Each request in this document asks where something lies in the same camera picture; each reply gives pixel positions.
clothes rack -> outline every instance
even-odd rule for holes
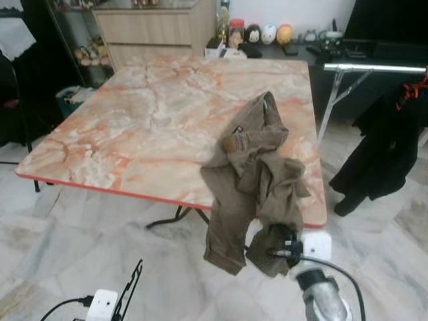
[[[332,113],[334,105],[343,98],[347,97],[363,81],[365,81],[373,72],[392,72],[400,74],[425,74],[428,75],[428,66],[407,67],[407,66],[384,66],[384,65],[364,65],[364,64],[324,64],[324,70],[334,72],[334,79],[330,97],[328,99],[326,111],[322,117],[320,131],[318,133],[318,144],[321,144],[322,138],[327,128],[328,120]],[[338,93],[342,83],[343,76],[349,72],[364,72],[353,84],[351,84],[342,93]]]

power cord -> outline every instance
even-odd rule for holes
[[[40,321],[45,321],[46,320],[46,318],[53,312],[53,311],[55,311],[56,309],[58,309],[60,306],[64,306],[64,305],[66,305],[66,304],[69,304],[69,303],[72,303],[72,302],[79,302],[79,303],[82,303],[83,304],[83,306],[85,307],[85,308],[89,308],[90,306],[91,306],[91,303],[92,303],[92,300],[94,299],[94,296],[86,296],[86,297],[84,297],[84,298],[76,298],[76,299],[70,299],[70,300],[66,300],[66,301],[63,301],[63,302],[61,302],[61,303],[59,303],[59,304],[57,304],[56,306],[54,306],[51,310],[49,310],[48,312],[47,312],[47,314],[45,314],[44,316],[43,316],[43,318],[40,320]]]
[[[303,255],[288,255],[286,254],[286,252],[288,251],[284,251],[284,250],[271,249],[268,252],[272,256],[284,257],[286,259],[301,259],[303,261],[311,261],[311,262],[319,263],[319,264],[328,266],[329,268],[332,268],[337,272],[340,272],[341,274],[346,276],[352,282],[352,285],[355,288],[356,296],[358,297],[358,303],[360,304],[361,321],[366,321],[366,310],[364,309],[364,300],[362,299],[360,287],[358,286],[355,279],[347,271],[345,271],[344,269],[342,269],[336,264],[330,263],[329,261],[324,261],[323,259],[316,259],[315,257],[308,257]]]

cabinet drawer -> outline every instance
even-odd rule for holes
[[[189,56],[192,48],[173,45],[108,45],[115,70],[124,66],[131,58],[141,56],[149,58],[155,55]]]
[[[188,15],[97,15],[106,42],[190,45]]]

wooden cabinet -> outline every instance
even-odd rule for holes
[[[111,0],[92,12],[115,70],[133,56],[203,56],[215,35],[215,0],[166,0],[158,9]]]

chair leg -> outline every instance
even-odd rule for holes
[[[23,99],[21,97],[21,93],[19,91],[18,78],[16,76],[15,68],[13,67],[13,65],[12,65],[12,72],[13,72],[13,76],[15,77],[16,86],[17,86],[17,95],[18,95],[18,99],[19,99],[19,106],[18,106],[18,108],[21,110],[21,117],[22,117],[22,122],[23,122],[23,125],[24,125],[25,143],[27,145],[28,153],[30,153],[33,150],[33,146],[31,145],[31,139],[29,138],[28,125],[27,125],[27,115],[25,113],[24,101],[23,101]],[[34,189],[35,189],[36,193],[40,192],[40,187],[39,187],[39,182],[38,181],[34,181]]]

